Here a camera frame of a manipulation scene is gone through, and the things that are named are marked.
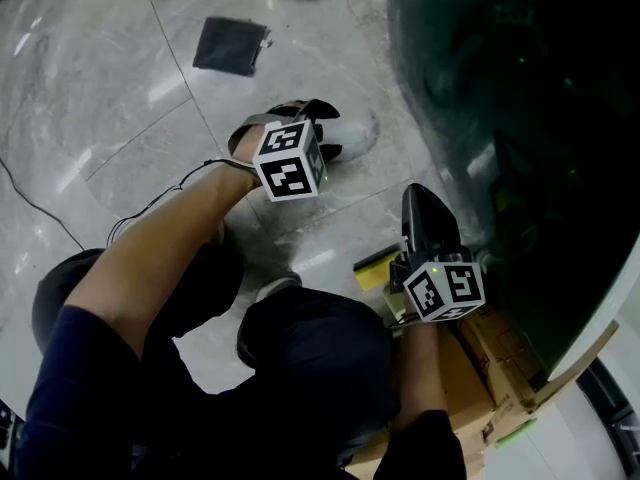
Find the shoe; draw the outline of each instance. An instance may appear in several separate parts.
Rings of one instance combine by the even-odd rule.
[[[287,277],[281,277],[280,279],[276,279],[275,281],[271,281],[270,283],[264,285],[258,291],[258,295],[256,296],[256,302],[260,302],[271,295],[275,295],[276,293],[284,290],[285,288],[289,288],[290,286],[297,286],[302,288],[302,280],[298,274],[291,273]]]

